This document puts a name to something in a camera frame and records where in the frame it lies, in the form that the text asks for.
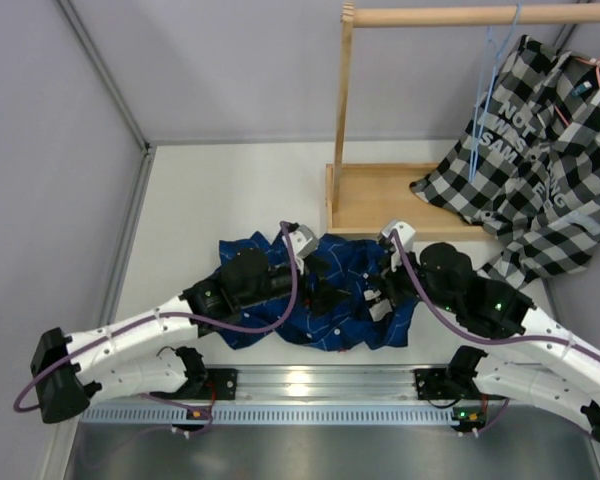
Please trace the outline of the blue plaid shirt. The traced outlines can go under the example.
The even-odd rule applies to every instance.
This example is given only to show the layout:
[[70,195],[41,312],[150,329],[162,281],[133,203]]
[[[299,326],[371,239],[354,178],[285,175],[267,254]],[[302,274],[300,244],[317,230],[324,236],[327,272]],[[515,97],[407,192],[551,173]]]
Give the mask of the blue plaid shirt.
[[[262,250],[272,266],[285,265],[288,255],[281,235],[278,233],[270,242],[256,231],[246,239],[219,241],[221,266],[249,247]],[[298,299],[290,317],[275,332],[288,343],[322,351],[350,350],[360,344],[371,350],[406,347],[418,301],[407,298],[400,306],[391,307],[382,319],[374,321],[370,304],[364,297],[364,292],[372,288],[369,280],[380,273],[383,249],[372,240],[347,240],[324,234],[315,253],[328,263],[325,280],[351,295],[321,316],[312,313],[308,304],[301,305],[304,300]],[[241,314],[239,325],[262,328],[273,324],[283,315],[287,304],[288,299],[282,298],[247,308]],[[269,333],[273,332],[250,334],[222,329],[219,335],[231,349],[240,350],[256,344]]]

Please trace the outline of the light blue wire hanger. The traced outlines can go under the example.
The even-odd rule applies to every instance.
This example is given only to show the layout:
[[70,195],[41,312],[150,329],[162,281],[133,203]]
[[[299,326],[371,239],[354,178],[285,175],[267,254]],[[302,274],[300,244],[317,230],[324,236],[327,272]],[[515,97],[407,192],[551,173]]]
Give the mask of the light blue wire hanger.
[[498,68],[501,58],[504,54],[505,47],[509,43],[509,40],[513,36],[513,33],[517,27],[521,9],[522,6],[520,3],[518,3],[515,8],[515,13],[509,31],[500,44],[497,43],[494,37],[493,26],[488,26],[486,29],[481,68],[472,117],[468,175],[470,183],[474,181],[479,167],[480,139],[484,132],[486,114],[488,113],[489,105],[493,96]]

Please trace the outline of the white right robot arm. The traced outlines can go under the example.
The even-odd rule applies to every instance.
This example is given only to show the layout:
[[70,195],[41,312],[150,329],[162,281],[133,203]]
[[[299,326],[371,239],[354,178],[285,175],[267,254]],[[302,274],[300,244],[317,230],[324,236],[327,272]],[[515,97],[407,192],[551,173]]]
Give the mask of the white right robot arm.
[[600,443],[600,350],[555,322],[510,285],[480,276],[469,256],[448,243],[420,255],[386,237],[355,240],[373,253],[354,263],[367,282],[373,317],[396,314],[416,300],[464,339],[430,388],[461,399],[518,400],[559,415]]

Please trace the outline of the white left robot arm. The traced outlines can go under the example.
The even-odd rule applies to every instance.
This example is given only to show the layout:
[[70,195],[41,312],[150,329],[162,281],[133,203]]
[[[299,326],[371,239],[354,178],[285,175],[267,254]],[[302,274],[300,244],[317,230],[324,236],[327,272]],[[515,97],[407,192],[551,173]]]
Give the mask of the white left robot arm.
[[262,250],[249,247],[151,312],[85,332],[44,332],[30,363],[42,421],[60,423],[94,403],[136,394],[198,397],[207,371],[190,342],[218,323],[235,332],[247,308],[274,300],[292,304],[295,312],[332,313],[350,295],[327,280],[328,267],[304,253],[291,264],[273,265]]

